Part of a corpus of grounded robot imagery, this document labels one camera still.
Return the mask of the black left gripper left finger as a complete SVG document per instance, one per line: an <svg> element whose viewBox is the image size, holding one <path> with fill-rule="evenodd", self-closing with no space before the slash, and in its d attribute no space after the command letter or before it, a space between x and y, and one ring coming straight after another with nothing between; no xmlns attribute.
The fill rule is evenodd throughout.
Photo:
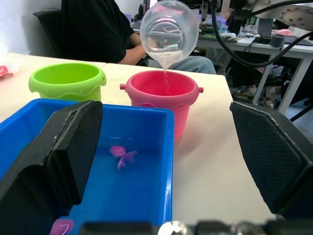
<svg viewBox="0 0 313 235"><path fill-rule="evenodd" d="M0 232L46 235L82 202L100 137L100 101L37 99L55 108L0 181Z"/></svg>

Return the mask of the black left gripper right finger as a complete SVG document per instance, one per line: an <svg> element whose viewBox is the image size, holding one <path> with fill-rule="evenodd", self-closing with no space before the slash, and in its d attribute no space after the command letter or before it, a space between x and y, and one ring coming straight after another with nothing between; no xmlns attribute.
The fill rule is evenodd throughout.
<svg viewBox="0 0 313 235"><path fill-rule="evenodd" d="M242 155L272 214L313 216L313 145L276 110L233 101Z"/></svg>

